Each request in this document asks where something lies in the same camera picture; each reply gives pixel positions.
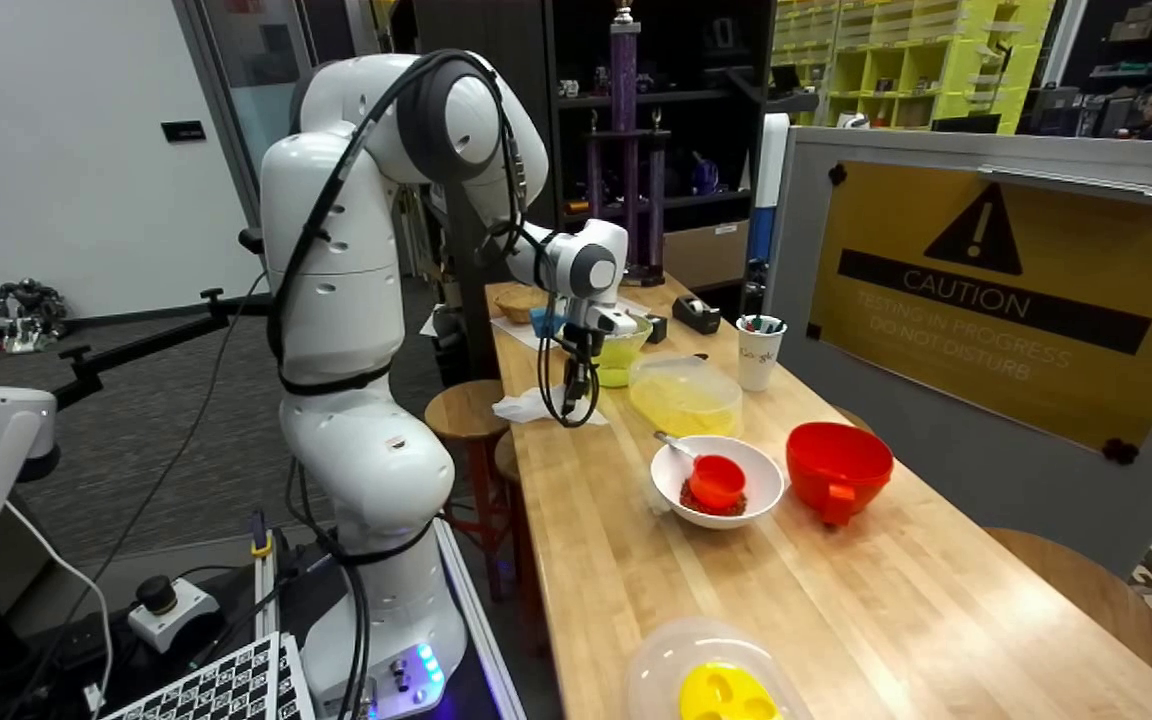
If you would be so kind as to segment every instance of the cardboard box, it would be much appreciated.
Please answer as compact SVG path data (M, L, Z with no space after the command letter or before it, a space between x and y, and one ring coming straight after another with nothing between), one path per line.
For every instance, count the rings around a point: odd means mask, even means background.
M663 273L689 287L741 285L747 224L663 232Z

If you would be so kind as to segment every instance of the warning triangle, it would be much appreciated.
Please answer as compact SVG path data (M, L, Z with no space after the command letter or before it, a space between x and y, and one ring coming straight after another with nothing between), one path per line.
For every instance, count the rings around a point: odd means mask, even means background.
M1003 204L1003 189L988 185L924 250L947 262L1021 277L1021 250Z

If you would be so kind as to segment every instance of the wooden table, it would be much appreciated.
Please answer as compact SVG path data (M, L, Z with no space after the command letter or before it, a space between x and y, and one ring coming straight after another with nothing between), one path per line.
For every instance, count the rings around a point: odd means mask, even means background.
M663 312L684 287L623 287ZM648 350L706 347L738 380L738 332L684 324ZM495 328L504 390L535 388L531 347ZM883 494L825 530L791 494L746 530L677 518L648 482L648 420L606 390L609 423L515 428L519 489L564 711L613 720L623 665L668 618L722 615L764 645L814 714L1152 714L1152 668L898 469ZM842 420L778 367L746 395L746 440L784 469L784 435Z

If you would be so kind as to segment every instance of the red object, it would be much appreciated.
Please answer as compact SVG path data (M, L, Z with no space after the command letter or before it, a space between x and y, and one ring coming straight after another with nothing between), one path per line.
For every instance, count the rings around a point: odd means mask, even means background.
M684 505L689 498L701 512L741 514L746 512L746 469L728 456L696 456L696 469L684 482Z
M784 462L791 494L809 505L822 522L842 528L864 512L864 505L893 477L893 446L852 423L799 423L784 440Z

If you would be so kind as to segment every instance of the caution sign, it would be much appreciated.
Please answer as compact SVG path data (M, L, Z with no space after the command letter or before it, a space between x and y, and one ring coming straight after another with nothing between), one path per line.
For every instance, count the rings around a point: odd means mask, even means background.
M834 171L814 334L1134 461L1152 432L1152 209L977 171Z

